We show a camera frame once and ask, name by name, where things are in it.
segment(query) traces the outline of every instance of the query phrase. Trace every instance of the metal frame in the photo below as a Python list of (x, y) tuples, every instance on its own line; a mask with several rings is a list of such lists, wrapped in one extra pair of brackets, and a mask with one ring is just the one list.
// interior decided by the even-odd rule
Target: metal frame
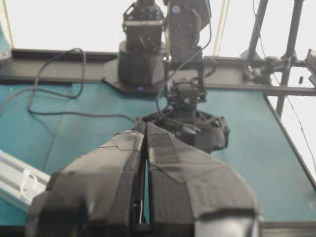
[[(249, 45), (249, 50), (248, 50), (248, 61), (250, 64), (253, 62), (255, 58), (256, 48), (257, 48), (258, 40), (260, 37), (260, 31), (261, 31), (262, 23), (265, 17), (268, 1), (269, 0), (260, 0), (258, 13), (257, 13), (257, 19), (254, 24), (251, 41)], [(304, 0), (294, 0), (291, 27), (290, 27), (289, 37), (288, 37), (286, 53), (284, 55), (286, 58), (296, 57), (295, 45), (296, 45), (301, 15), (302, 15), (303, 2)], [(282, 73), (281, 85), (284, 85), (284, 86), (288, 85), (290, 71), (291, 69), (286, 70), (285, 72)], [(277, 101), (276, 111), (280, 115), (280, 117), (282, 116), (284, 102), (285, 102), (285, 96), (284, 95), (279, 96), (278, 101)]]

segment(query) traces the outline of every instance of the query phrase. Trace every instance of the electrical cord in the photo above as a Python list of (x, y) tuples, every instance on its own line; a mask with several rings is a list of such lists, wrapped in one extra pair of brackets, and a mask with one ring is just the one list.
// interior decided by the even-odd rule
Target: electrical cord
[[(67, 94), (62, 94), (62, 93), (58, 93), (52, 90), (46, 90), (46, 89), (42, 89), (42, 88), (38, 88), (38, 83), (40, 80), (40, 76), (42, 74), (42, 72), (45, 70), (45, 68), (50, 65), (52, 62), (55, 62), (56, 60), (60, 59), (62, 56), (64, 55), (68, 55), (71, 54), (75, 51), (80, 51), (82, 54), (82, 70), (81, 70), (81, 80), (80, 80), (80, 89), (79, 92), (77, 94), (74, 95), (67, 95)], [(55, 116), (55, 115), (76, 115), (76, 116), (84, 116), (84, 117), (94, 117), (94, 118), (113, 118), (113, 117), (121, 117), (121, 118), (125, 118), (127, 120), (130, 120), (132, 123), (134, 123), (134, 120), (132, 118), (130, 118), (129, 116), (126, 115), (121, 115), (121, 114), (91, 114), (91, 113), (84, 113), (84, 112), (77, 112), (77, 111), (58, 111), (58, 112), (38, 112), (38, 111), (34, 111), (32, 109), (32, 104), (35, 98), (35, 94), (37, 91), (41, 91), (41, 92), (45, 92), (48, 94), (52, 94), (52, 95), (57, 95), (57, 96), (61, 96), (61, 97), (65, 97), (65, 98), (69, 98), (69, 99), (76, 99), (78, 98), (82, 92), (83, 92), (83, 88), (84, 88), (84, 79), (85, 79), (85, 72), (86, 72), (86, 53), (80, 49), (80, 48), (73, 48), (69, 51), (63, 52), (61, 54), (56, 55), (55, 57), (53, 57), (52, 59), (48, 60), (38, 71), (37, 75), (36, 75), (36, 79), (35, 79), (35, 83), (33, 87), (26, 87), (22, 90), (19, 90), (17, 92), (15, 92), (14, 94), (12, 94), (11, 96), (9, 96), (1, 105), (0, 105), (0, 116), (3, 113), (3, 110), (5, 108), (5, 106), (11, 101), (13, 100), (16, 96), (18, 96), (21, 93), (24, 93), (26, 91), (32, 91), (32, 95), (29, 99), (28, 102), (28, 106), (27, 106), (27, 110), (30, 114), (34, 114), (34, 115), (41, 115), (41, 116)]]
[(183, 122), (180, 122), (180, 121), (176, 121), (174, 119), (171, 119), (171, 118), (167, 118), (164, 113), (161, 111), (160, 109), (160, 105), (159, 105), (159, 99), (161, 97), (161, 94), (162, 92), (165, 90), (166, 86), (168, 85), (168, 83), (171, 81), (171, 79), (174, 78), (174, 76), (186, 65), (188, 64), (190, 61), (192, 61), (192, 59), (194, 59), (199, 53), (201, 53), (204, 49), (206, 49), (209, 44), (211, 43), (211, 40), (212, 40), (212, 27), (211, 27), (211, 9), (210, 9), (210, 4), (209, 4), (209, 1), (208, 0), (205, 0), (206, 1), (206, 5), (207, 5), (207, 11), (208, 11), (208, 15), (209, 15), (209, 18), (208, 18), (208, 25), (209, 25), (209, 40), (207, 42), (207, 44), (201, 48), (200, 50), (198, 50), (197, 52), (195, 52), (193, 55), (191, 55), (185, 62), (183, 62), (164, 82), (163, 84), (163, 87), (162, 89), (158, 92), (158, 94), (156, 95), (156, 107), (157, 107), (157, 110), (159, 112), (159, 115), (164, 118), (165, 120), (169, 120), (175, 124), (178, 124), (178, 125), (186, 125), (186, 126), (189, 126), (191, 127), (193, 130), (195, 131), (199, 131), (199, 129), (194, 126), (194, 125), (191, 125), (191, 124), (187, 124), (187, 123), (183, 123)]
[[(254, 13), (254, 15), (255, 15), (255, 20), (256, 20), (257, 24), (259, 25), (259, 28), (261, 28), (260, 23), (259, 23), (259, 21), (258, 21), (257, 14), (256, 14), (256, 10), (255, 10), (255, 0), (252, 0), (252, 8), (253, 8), (253, 13)], [(265, 51), (264, 51), (263, 42), (262, 42), (262, 37), (261, 37), (261, 33), (260, 33), (260, 32), (259, 32), (259, 39), (260, 39), (261, 49), (262, 49), (263, 55), (264, 55), (264, 57), (265, 57), (265, 59), (266, 59), (267, 57), (266, 57), (266, 54), (265, 54)], [(273, 76), (274, 76), (276, 82), (277, 82), (279, 85), (281, 85), (281, 83), (280, 83), (280, 81), (277, 79), (275, 73), (273, 73)], [(296, 119), (298, 120), (298, 123), (300, 124), (301, 132), (302, 132), (302, 134), (303, 134), (303, 137), (304, 137), (305, 143), (306, 143), (306, 145), (307, 145), (307, 148), (308, 148), (308, 150), (309, 150), (309, 152), (310, 152), (310, 154), (311, 154), (311, 156), (312, 156), (313, 165), (314, 165), (314, 169), (315, 169), (315, 172), (316, 172), (316, 159), (315, 159), (315, 156), (314, 156), (314, 154), (313, 154), (313, 151), (312, 151), (312, 149), (311, 149), (311, 147), (310, 147), (310, 144), (309, 144), (309, 142), (308, 142), (308, 139), (307, 139), (305, 130), (304, 130), (304, 128), (303, 128), (302, 121), (301, 121), (300, 117), (298, 116), (298, 114), (297, 114), (297, 112), (296, 112), (296, 110), (295, 110), (295, 107), (294, 107), (292, 101), (290, 100), (290, 98), (289, 98), (288, 96), (286, 96), (286, 99), (287, 99), (287, 101), (289, 102), (289, 104), (290, 104), (290, 106), (291, 106), (291, 108), (292, 108), (292, 110), (293, 110), (293, 112), (294, 112), (294, 114), (295, 114), (295, 116), (296, 116)]]

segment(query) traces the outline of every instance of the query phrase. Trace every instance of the black metal bar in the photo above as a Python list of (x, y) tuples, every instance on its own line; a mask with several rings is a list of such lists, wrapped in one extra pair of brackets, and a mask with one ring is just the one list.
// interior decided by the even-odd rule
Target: black metal bar
[(271, 85), (234, 85), (234, 84), (211, 84), (206, 83), (208, 89), (223, 89), (223, 90), (252, 90), (262, 91), (268, 96), (316, 96), (316, 89), (288, 86), (271, 86)]
[[(219, 66), (248, 66), (249, 61), (247, 59), (242, 58), (236, 58), (236, 57), (220, 57), (220, 56), (205, 56), (205, 59), (211, 58), (214, 59)], [(251, 66), (253, 67), (262, 67), (266, 61), (264, 59), (256, 59), (251, 63)], [(292, 62), (293, 67), (300, 67), (304, 68), (306, 67), (304, 60), (294, 60)]]
[[(295, 54), (295, 45), (296, 45), (296, 40), (297, 40), (297, 35), (298, 35), (298, 29), (300, 26), (303, 2), (304, 0), (295, 0), (295, 3), (294, 3), (291, 28), (290, 28), (290, 33), (288, 37), (287, 49), (285, 53), (285, 56), (287, 58), (293, 57)], [(288, 85), (290, 72), (291, 72), (291, 69), (287, 70), (286, 72), (282, 74), (281, 85)], [(285, 102), (285, 97), (284, 96), (279, 97), (277, 101), (276, 111), (280, 117), (282, 116), (284, 102)]]
[[(41, 59), (48, 60), (51, 59), (64, 51), (61, 50), (37, 50), (37, 49), (16, 49), (12, 50), (12, 57), (14, 59)], [(116, 53), (107, 53), (107, 52), (86, 52), (87, 61), (98, 61), (98, 62), (108, 62), (110, 60), (116, 59)], [(61, 59), (70, 60), (70, 61), (82, 61), (81, 53), (72, 53), (65, 55)]]
[(274, 110), (274, 108), (273, 108), (272, 104), (270, 103), (268, 97), (267, 97), (267, 96), (264, 96), (264, 98), (265, 98), (265, 100), (266, 100), (266, 102), (267, 102), (267, 104), (268, 104), (268, 106), (269, 106), (271, 112), (273, 113), (273, 115), (274, 115), (276, 121), (278, 122), (280, 128), (282, 129), (282, 131), (283, 131), (283, 133), (284, 133), (286, 139), (288, 140), (288, 142), (289, 142), (289, 144), (290, 144), (290, 146), (291, 146), (293, 152), (295, 153), (296, 158), (297, 158), (297, 160), (299, 161), (299, 163), (300, 163), (302, 169), (304, 170), (304, 172), (305, 172), (305, 174), (306, 174), (306, 176), (307, 176), (307, 178), (308, 178), (308, 180), (309, 180), (311, 186), (313, 187), (314, 191), (316, 192), (316, 181), (314, 180), (314, 178), (313, 178), (313, 176), (312, 176), (310, 170), (309, 170), (308, 167), (306, 166), (306, 164), (305, 164), (305, 162), (304, 162), (302, 156), (300, 155), (299, 151), (297, 150), (297, 148), (296, 148), (294, 142), (292, 141), (290, 135), (287, 133), (286, 128), (283, 126), (283, 123), (282, 123), (282, 121), (281, 121), (280, 116), (279, 116), (279, 115), (277, 114), (277, 112)]
[(257, 12), (257, 18), (253, 26), (252, 36), (251, 36), (249, 50), (248, 50), (248, 61), (250, 63), (252, 63), (252, 61), (254, 60), (263, 19), (265, 17), (266, 10), (267, 10), (267, 5), (268, 5), (268, 0), (260, 0), (258, 12)]

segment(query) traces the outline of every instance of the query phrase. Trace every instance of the teal mat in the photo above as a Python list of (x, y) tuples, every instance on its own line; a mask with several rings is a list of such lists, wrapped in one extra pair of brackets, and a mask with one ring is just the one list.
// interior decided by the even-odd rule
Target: teal mat
[[(45, 86), (63, 93), (72, 87)], [(0, 102), (22, 86), (0, 86)], [(105, 84), (87, 84), (77, 100), (38, 93), (34, 109), (124, 113), (144, 116), (156, 110), (154, 98), (124, 96)], [(123, 118), (31, 116), (29, 94), (19, 96), (0, 117), (0, 149), (51, 174), (94, 150), (133, 124)], [(316, 194), (262, 93), (212, 90), (199, 109), (224, 115), (231, 129), (229, 148), (213, 155), (248, 180), (266, 221), (316, 221)], [(23, 224), (25, 214), (0, 200), (0, 225)]]

